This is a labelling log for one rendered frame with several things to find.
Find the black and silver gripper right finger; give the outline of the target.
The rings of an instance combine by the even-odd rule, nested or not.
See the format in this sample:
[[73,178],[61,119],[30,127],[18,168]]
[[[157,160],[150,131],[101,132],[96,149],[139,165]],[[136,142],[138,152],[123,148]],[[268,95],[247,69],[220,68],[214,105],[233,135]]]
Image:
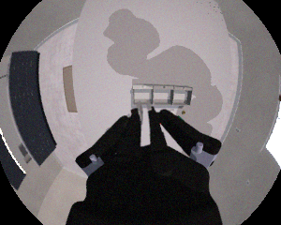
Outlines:
[[156,112],[146,100],[150,126],[151,164],[158,179],[167,179],[172,174],[173,161],[162,127],[180,145],[185,153],[206,169],[213,165],[221,148],[221,141],[200,133],[187,122],[168,110]]

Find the grey three-compartment tray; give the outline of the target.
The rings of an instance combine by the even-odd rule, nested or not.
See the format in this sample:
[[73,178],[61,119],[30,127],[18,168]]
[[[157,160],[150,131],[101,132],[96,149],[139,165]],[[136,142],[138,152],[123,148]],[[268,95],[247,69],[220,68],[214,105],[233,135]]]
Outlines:
[[191,86],[132,84],[133,105],[137,105],[138,101],[141,101],[142,105],[147,105],[146,100],[150,99],[151,105],[190,106],[192,91],[193,87]]

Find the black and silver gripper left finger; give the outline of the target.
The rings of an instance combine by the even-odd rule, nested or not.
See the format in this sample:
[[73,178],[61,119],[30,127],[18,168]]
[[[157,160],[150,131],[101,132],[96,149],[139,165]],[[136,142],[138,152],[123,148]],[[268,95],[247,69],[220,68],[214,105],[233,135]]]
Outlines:
[[109,171],[117,181],[122,182],[130,177],[134,147],[141,146],[141,101],[130,111],[130,117],[120,117],[92,147],[77,156],[76,163],[88,177],[110,158]]

